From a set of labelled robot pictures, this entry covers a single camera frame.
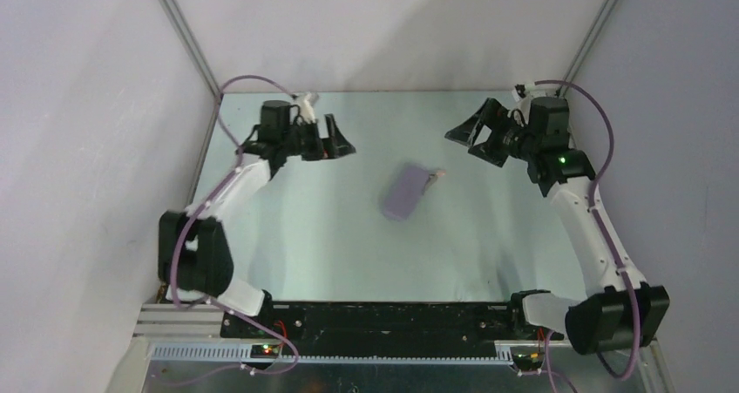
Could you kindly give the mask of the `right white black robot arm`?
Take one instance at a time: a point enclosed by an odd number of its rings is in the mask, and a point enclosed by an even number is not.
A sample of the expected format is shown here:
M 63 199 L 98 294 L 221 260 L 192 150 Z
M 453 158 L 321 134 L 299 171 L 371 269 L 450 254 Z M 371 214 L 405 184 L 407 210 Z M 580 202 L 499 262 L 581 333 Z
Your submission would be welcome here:
M 581 355 L 646 347 L 668 311 L 663 286 L 652 286 L 628 257 L 596 187 L 587 155 L 570 145 L 569 104 L 525 98 L 507 109 L 488 98 L 446 139 L 501 167 L 527 164 L 531 182 L 558 215 L 577 257 L 586 297 L 575 301 L 545 290 L 512 295 L 525 325 L 562 334 Z

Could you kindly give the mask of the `pink black folding umbrella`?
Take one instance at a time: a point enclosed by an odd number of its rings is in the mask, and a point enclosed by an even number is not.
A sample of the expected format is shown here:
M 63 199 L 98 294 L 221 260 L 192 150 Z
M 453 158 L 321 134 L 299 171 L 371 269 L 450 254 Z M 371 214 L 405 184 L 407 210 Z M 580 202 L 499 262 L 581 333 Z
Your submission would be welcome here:
M 424 186 L 422 188 L 422 194 L 426 194 L 429 189 L 442 177 L 446 175 L 445 170 L 436 170 L 429 174 L 428 179 L 425 181 Z

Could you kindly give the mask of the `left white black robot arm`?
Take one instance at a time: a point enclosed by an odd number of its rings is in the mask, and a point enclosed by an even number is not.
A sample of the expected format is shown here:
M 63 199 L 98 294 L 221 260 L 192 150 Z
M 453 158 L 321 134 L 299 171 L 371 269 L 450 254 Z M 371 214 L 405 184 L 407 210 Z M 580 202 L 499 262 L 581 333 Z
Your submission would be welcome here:
M 158 276 L 169 285 L 173 301 L 180 301 L 180 292 L 187 291 L 219 303 L 228 313 L 261 312 L 268 293 L 235 270 L 234 218 L 288 158 L 322 161 L 356 151 L 332 114 L 324 117 L 328 134 L 320 134 L 316 99 L 314 93 L 303 93 L 291 101 L 263 102 L 259 123 L 236 144 L 234 164 L 226 175 L 201 200 L 160 216 Z

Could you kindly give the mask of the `grey umbrella case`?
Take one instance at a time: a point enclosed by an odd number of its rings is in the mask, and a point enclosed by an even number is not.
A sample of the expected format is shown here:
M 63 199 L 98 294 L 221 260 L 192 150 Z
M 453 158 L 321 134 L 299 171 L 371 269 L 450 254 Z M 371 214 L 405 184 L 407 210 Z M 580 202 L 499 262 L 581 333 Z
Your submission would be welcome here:
M 435 172 L 406 163 L 394 176 L 381 202 L 381 213 L 389 220 L 404 221 L 416 210 Z

